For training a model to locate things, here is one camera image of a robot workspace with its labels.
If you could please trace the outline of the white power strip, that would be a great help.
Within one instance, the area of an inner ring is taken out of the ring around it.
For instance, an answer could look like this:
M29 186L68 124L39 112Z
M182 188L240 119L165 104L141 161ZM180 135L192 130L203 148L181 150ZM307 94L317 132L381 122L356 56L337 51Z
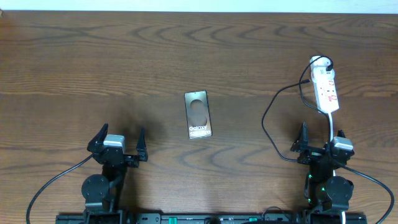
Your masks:
M311 71L317 108L324 113L339 109L334 77L335 71L326 71L326 67L314 67Z

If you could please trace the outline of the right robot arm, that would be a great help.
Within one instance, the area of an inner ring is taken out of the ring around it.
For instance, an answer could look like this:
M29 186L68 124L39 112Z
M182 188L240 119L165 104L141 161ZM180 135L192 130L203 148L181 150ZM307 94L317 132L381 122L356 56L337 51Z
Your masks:
M303 123L290 150L299 153L299 164L309 166L305 184L308 208L299 213L297 220L301 223L344 223L354 185L336 175L335 170L345 166L354 155L351 140L340 130L323 147L310 146L307 125Z

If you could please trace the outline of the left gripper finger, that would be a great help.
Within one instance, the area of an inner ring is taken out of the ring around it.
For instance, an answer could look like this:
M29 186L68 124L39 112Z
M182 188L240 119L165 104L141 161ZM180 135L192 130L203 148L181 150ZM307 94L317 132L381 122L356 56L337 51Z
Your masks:
M145 129L141 128L139 139L136 145L137 156L140 161L147 162L148 161L148 153L145 142Z
M108 123L105 123L95 137L88 143L89 152L101 152L104 149L104 140L108 134Z

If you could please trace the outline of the white USB charger plug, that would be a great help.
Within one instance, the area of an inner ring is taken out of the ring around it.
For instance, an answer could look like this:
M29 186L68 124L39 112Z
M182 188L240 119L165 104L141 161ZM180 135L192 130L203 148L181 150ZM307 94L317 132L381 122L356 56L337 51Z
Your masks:
M331 71L333 70L333 61L330 57L327 57L326 55L316 55L313 56L310 59L310 68L313 70L316 67L324 67L326 68L326 71Z

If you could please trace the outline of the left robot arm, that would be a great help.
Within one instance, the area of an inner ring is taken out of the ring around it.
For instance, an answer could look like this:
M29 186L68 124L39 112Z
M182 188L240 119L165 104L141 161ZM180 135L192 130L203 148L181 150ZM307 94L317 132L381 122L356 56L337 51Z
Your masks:
M108 124L88 143L87 150L102 165L102 173L89 176L82 184L85 223L134 223L134 215L120 208L119 201L127 170L148 160L144 133L141 129L135 155L125 153L124 136L108 134Z

